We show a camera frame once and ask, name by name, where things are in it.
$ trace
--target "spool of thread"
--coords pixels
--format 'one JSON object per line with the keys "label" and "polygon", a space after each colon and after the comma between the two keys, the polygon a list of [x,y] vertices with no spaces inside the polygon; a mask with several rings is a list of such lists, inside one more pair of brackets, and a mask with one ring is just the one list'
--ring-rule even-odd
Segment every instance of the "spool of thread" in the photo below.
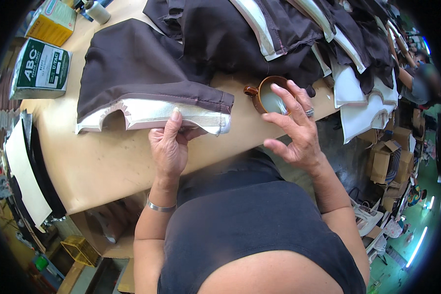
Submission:
{"label": "spool of thread", "polygon": [[85,13],[100,25],[105,24],[111,14],[98,1],[88,0],[85,5]]}

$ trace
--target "yellow plastic crate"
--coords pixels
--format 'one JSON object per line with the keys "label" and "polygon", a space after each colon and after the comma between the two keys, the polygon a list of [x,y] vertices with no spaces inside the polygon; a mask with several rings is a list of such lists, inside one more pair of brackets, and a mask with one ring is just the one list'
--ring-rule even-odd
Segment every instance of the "yellow plastic crate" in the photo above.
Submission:
{"label": "yellow plastic crate", "polygon": [[64,241],[61,241],[61,244],[76,262],[92,267],[96,266],[99,255],[84,237],[68,236]]}

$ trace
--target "fingernail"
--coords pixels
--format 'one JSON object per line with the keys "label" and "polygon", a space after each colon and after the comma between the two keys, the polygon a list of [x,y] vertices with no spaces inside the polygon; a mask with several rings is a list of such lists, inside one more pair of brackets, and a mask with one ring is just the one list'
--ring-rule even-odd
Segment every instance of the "fingernail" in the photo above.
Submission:
{"label": "fingernail", "polygon": [[173,112],[171,113],[171,120],[177,121],[179,117],[180,117],[180,109],[178,107],[175,107],[175,109],[173,109]]}

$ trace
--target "bracelet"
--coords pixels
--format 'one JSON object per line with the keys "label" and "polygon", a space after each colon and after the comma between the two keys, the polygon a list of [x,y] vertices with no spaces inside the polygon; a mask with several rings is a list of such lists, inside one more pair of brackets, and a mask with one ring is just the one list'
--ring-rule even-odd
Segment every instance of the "bracelet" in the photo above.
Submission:
{"label": "bracelet", "polygon": [[147,205],[151,209],[153,209],[155,211],[159,211],[159,212],[172,212],[173,210],[176,209],[176,203],[175,203],[175,205],[173,205],[170,208],[162,208],[162,207],[157,206],[157,205],[153,204],[152,202],[150,202],[150,200],[148,198],[147,198]]}

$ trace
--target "wooden work table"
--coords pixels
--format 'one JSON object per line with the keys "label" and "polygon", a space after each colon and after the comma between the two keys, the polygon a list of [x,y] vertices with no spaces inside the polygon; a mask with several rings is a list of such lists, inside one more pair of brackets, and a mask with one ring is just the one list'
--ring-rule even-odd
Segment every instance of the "wooden work table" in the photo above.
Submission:
{"label": "wooden work table", "polygon": [[[75,32],[63,49],[73,52],[67,92],[57,99],[23,100],[21,110],[33,114],[39,131],[47,172],[68,214],[74,214],[146,190],[154,179],[154,162],[147,140],[148,130],[125,131],[122,115],[107,118],[101,133],[75,134],[76,106],[85,54],[93,34],[120,21],[136,18],[158,30],[142,13],[145,0],[114,0],[107,7],[111,19],[104,25],[77,16]],[[263,122],[245,86],[260,80],[243,74],[217,73],[211,86],[235,96],[231,129],[216,137],[204,135],[189,143],[189,160],[184,173],[206,167],[263,143],[284,132]],[[314,85],[312,99],[316,120],[335,113],[333,91],[322,80]]]}

